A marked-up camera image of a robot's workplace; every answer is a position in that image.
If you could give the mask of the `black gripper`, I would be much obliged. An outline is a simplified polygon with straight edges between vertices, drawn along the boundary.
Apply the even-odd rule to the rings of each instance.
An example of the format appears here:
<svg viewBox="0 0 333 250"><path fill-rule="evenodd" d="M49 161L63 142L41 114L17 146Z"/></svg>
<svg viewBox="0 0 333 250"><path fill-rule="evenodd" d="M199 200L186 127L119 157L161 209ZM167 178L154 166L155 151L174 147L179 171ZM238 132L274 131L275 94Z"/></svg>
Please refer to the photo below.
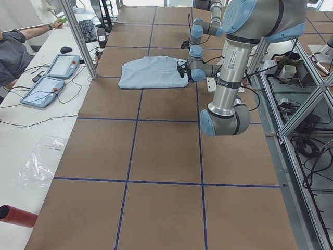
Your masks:
<svg viewBox="0 0 333 250"><path fill-rule="evenodd" d="M190 49L190 41L189 41L189 40L185 40L185 41L181 44L181 49Z"/></svg>
<svg viewBox="0 0 333 250"><path fill-rule="evenodd" d="M187 77L188 82L193 82L193 78L191 76L191 69L188 65L188 61L178 60L176 62L177 72L181 78Z"/></svg>

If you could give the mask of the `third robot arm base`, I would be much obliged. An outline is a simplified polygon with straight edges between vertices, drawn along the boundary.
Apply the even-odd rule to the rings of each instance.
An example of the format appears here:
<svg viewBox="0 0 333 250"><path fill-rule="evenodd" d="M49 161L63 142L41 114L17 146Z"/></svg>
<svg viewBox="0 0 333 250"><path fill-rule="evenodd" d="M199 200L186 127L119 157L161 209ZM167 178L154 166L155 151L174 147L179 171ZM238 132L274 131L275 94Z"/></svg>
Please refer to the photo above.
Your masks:
<svg viewBox="0 0 333 250"><path fill-rule="evenodd" d="M309 45L308 46L314 61L318 63L331 63L332 61L332 36L325 45Z"/></svg>

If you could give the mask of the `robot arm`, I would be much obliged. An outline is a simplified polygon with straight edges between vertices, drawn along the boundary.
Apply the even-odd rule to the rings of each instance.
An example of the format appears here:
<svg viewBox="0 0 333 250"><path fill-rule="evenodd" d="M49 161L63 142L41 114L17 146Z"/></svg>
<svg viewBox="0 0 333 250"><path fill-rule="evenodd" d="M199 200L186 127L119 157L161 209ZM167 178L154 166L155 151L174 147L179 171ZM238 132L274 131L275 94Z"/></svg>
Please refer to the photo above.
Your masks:
<svg viewBox="0 0 333 250"><path fill-rule="evenodd" d="M181 77L199 82L218 76L212 102L200 113L200 126L208 136L238 135L250 123L250 111L237 96L252 48L261 38L267 43L300 37L305 30L306 1L232 1L223 10L221 1L193 1L193 7L211 13L210 22L193 21L190 38L181 48L189 49L187 62L177 65ZM205 63L200 46L203 34L225 36L224 61Z"/></svg>
<svg viewBox="0 0 333 250"><path fill-rule="evenodd" d="M208 35L221 37L223 34L221 13L223 4L219 0L209 1L193 1L193 8L209 11L211 14L210 22L205 22L202 18L196 18L190 27L190 37L181 44L181 49L190 50L195 45L205 43L202 41L202 36Z"/></svg>

